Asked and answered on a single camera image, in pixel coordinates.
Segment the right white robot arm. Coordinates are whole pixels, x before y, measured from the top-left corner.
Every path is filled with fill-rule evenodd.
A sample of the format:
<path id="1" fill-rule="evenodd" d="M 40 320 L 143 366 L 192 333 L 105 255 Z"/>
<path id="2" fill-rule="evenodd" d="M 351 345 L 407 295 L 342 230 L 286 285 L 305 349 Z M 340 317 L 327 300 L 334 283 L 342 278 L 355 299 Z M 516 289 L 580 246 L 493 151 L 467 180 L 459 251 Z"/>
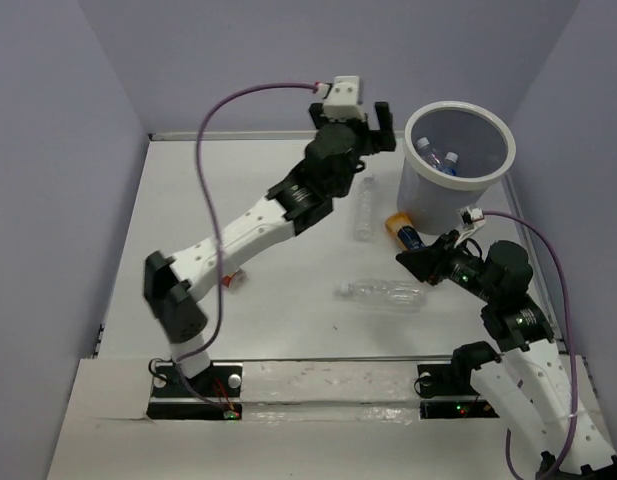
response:
<path id="1" fill-rule="evenodd" d="M 539 459 L 538 479 L 617 479 L 617 453 L 600 433 L 560 358 L 553 330 L 528 294 L 533 269 L 517 243 L 493 243 L 486 257 L 457 245 L 455 230 L 396 260 L 430 286 L 449 280 L 484 301 L 490 342 L 454 350 L 448 368 L 458 391 L 475 390 L 510 433 Z"/>

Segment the blue label water bottle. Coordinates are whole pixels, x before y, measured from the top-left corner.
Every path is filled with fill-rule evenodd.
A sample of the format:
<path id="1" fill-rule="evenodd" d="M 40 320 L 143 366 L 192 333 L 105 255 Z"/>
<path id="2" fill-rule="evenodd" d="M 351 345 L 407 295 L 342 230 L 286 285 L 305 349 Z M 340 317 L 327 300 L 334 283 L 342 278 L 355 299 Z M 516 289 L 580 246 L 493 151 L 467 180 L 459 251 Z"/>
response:
<path id="1" fill-rule="evenodd" d="M 458 155 L 454 152 L 448 152 L 444 158 L 439 158 L 438 170 L 450 176 L 456 176 L 456 166 L 458 163 Z"/>

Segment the red cap clear bottle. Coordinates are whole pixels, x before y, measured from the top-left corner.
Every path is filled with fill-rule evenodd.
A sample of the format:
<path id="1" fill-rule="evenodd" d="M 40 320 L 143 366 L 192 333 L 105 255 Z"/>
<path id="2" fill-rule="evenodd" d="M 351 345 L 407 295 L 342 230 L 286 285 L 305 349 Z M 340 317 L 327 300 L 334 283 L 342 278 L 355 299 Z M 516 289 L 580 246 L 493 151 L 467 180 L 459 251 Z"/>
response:
<path id="1" fill-rule="evenodd" d="M 243 269 L 239 269 L 230 275 L 222 278 L 222 286 L 230 291 L 238 290 L 247 280 L 247 274 Z"/>

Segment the large clear crushed bottle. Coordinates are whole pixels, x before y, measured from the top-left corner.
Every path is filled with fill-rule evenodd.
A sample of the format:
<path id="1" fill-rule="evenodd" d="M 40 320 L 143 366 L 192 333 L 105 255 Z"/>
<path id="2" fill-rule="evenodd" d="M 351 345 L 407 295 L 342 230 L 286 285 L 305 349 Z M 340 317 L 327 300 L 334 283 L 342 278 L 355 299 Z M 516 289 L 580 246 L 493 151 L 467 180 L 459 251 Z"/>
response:
<path id="1" fill-rule="evenodd" d="M 412 312 L 422 307 L 427 292 L 410 281 L 361 279 L 342 282 L 334 294 L 364 308 Z"/>

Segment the small clear bottle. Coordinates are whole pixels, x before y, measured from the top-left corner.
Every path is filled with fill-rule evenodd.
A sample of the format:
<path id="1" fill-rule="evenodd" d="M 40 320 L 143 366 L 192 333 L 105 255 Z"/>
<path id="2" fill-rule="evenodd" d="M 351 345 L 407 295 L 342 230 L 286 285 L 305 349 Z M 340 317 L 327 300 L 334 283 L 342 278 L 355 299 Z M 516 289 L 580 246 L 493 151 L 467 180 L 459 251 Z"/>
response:
<path id="1" fill-rule="evenodd" d="M 358 188 L 358 197 L 353 221 L 353 237 L 359 242 L 368 242 L 375 232 L 377 182 L 373 175 L 364 177 Z"/>

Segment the orange juice bottle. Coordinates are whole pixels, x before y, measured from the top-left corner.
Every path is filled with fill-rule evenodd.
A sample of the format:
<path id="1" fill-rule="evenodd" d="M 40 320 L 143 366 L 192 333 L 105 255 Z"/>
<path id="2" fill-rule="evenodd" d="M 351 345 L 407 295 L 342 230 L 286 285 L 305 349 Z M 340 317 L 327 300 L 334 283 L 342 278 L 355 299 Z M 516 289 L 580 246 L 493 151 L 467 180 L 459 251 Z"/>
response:
<path id="1" fill-rule="evenodd" d="M 384 225 L 388 234 L 402 251 L 414 251 L 425 247 L 425 243 L 405 212 L 391 215 Z"/>

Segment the slim clear plastic bottle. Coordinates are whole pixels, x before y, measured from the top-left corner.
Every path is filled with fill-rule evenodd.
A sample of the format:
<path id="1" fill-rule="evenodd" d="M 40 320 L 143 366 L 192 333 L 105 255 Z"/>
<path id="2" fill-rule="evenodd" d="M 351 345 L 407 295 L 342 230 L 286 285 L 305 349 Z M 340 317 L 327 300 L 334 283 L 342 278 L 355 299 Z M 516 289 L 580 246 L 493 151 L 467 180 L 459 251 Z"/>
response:
<path id="1" fill-rule="evenodd" d="M 427 137 L 419 138 L 415 142 L 419 156 L 431 167 L 440 170 L 443 167 L 443 158 L 439 151 L 433 147 Z"/>

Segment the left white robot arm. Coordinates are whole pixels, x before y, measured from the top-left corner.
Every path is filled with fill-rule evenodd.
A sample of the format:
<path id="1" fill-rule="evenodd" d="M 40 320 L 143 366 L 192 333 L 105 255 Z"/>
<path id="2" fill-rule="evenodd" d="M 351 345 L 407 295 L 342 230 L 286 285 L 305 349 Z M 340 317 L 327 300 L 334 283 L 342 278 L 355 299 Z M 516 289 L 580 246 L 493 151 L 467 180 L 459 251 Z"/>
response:
<path id="1" fill-rule="evenodd" d="M 365 157 L 396 148 L 393 116 L 386 102 L 374 105 L 379 127 L 367 118 L 334 120 L 321 103 L 309 114 L 316 127 L 303 159 L 243 215 L 217 236 L 169 256 L 144 261 L 143 296 L 168 341 L 174 381 L 197 395 L 209 383 L 212 361 L 203 330 L 208 320 L 199 303 L 221 280 L 268 248 L 290 240 L 331 214 L 346 197 Z"/>

